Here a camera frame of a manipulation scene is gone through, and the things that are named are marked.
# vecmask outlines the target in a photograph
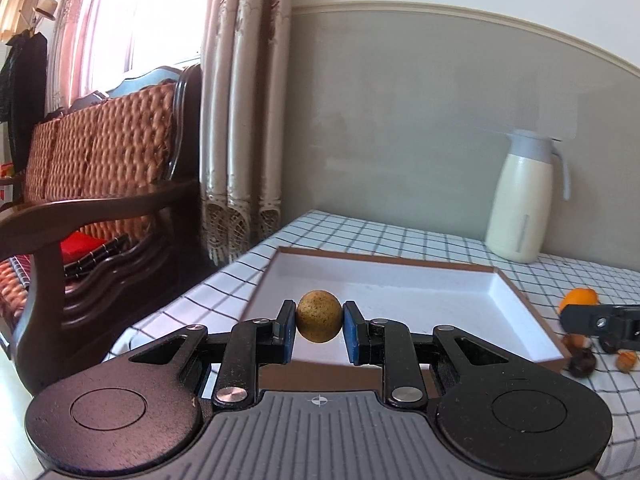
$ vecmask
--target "table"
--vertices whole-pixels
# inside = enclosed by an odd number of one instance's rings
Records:
[[[640,303],[640,272],[550,254],[541,254],[533,264],[515,264],[491,254],[478,240],[313,210],[183,297],[128,328],[107,359],[187,324],[201,323],[209,332],[228,332],[240,319],[265,266],[279,246],[495,266],[529,297],[559,335],[563,332],[558,321],[558,304],[572,288],[593,288],[602,303]],[[580,382],[596,391],[613,415],[613,434],[597,471],[608,479],[640,478],[640,369],[623,374],[616,368],[615,355],[601,352],[595,341],[593,350],[596,371]],[[207,382],[205,396],[210,397],[216,371],[214,368]]]

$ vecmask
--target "brown speckled fruit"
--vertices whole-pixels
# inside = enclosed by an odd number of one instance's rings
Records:
[[[631,370],[634,369],[636,363],[638,362],[638,356],[635,352],[632,351],[620,351],[618,353],[618,358],[616,359],[616,366],[618,370],[628,374]]]
[[[342,328],[340,301],[326,290],[306,293],[296,308],[296,327],[313,343],[331,341]]]

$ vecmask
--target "gray wall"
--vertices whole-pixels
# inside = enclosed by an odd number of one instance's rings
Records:
[[[509,142],[564,139],[544,250],[640,269],[640,78],[532,32],[423,12],[295,15],[284,218],[484,237]]]

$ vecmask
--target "black jacket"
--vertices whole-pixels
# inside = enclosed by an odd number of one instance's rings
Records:
[[[27,167],[33,127],[44,118],[47,38],[27,30],[12,37],[0,70],[0,122],[8,123],[15,172]]]

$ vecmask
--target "hat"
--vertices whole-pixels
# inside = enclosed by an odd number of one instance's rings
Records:
[[[42,0],[33,10],[39,14],[42,14],[45,18],[55,20],[53,14],[56,12],[57,7],[58,2],[56,0]]]

